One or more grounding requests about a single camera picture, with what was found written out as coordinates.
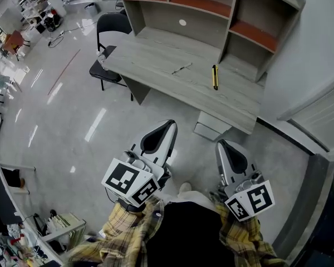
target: wooden desk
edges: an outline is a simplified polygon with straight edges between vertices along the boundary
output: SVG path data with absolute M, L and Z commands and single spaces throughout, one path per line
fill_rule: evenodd
M 214 90 L 212 61 L 219 54 L 208 44 L 145 27 L 136 37 L 126 36 L 105 60 L 103 68 L 121 74 L 139 103 L 153 88 L 251 134 L 264 87 L 222 62 L 219 90 Z M 172 74 L 188 63 L 192 65 Z

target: desk drawer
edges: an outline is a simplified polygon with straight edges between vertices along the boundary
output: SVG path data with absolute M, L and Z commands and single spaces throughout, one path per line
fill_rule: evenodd
M 220 136 L 220 133 L 218 133 L 217 131 L 214 131 L 198 122 L 197 125 L 195 126 L 194 132 L 197 135 L 203 136 L 206 139 L 212 141 L 214 141 L 218 136 Z
M 211 128 L 213 131 L 216 131 L 220 134 L 226 132 L 231 128 L 231 125 L 229 125 L 228 123 L 223 122 L 220 119 L 202 111 L 199 114 L 198 123 L 201 123 L 204 126 Z

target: white round sticker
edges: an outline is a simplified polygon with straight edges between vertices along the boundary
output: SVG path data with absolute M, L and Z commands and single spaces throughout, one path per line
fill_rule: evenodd
M 183 19 L 180 19 L 179 20 L 179 23 L 182 25 L 182 26 L 185 26 L 187 24 L 187 22 Z

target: plaid shirt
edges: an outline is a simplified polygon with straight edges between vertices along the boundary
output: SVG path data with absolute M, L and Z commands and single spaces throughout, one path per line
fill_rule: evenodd
M 220 241 L 234 253 L 235 266 L 286 266 L 276 257 L 272 247 L 262 241 L 256 217 L 239 222 L 216 194 L 211 196 L 223 224 Z M 153 196 L 146 202 L 143 214 L 127 212 L 116 203 L 103 227 L 106 238 L 90 238 L 74 248 L 69 254 L 70 264 L 90 261 L 104 267 L 146 267 L 146 243 L 158 231 L 163 215 L 164 203 Z

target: pen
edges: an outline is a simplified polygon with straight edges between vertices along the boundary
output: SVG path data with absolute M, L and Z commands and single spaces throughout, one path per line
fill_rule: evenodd
M 181 68 L 178 68 L 177 70 L 173 71 L 171 74 L 175 74 L 175 73 L 177 73 L 178 71 L 181 71 L 182 69 L 185 69 L 185 68 L 187 68 L 187 67 L 189 67 L 189 66 L 191 66 L 191 65 L 192 65 L 192 63 L 190 62 L 190 63 L 188 63 L 187 65 L 182 66 Z
M 218 90 L 218 86 L 219 86 L 219 81 L 218 81 L 218 66 L 217 65 L 213 65 L 212 71 L 213 71 L 213 87 L 214 87 L 215 90 Z

